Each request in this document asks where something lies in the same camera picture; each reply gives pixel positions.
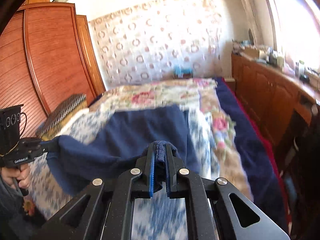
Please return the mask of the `person left hand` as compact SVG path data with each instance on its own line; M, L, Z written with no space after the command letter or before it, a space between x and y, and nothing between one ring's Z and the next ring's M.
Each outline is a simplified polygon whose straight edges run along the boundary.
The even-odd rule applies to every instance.
M30 186L30 167L28 164L21 165L20 168L1 168L1 177L3 181L15 188L14 180L18 182L18 187L22 189L28 189Z

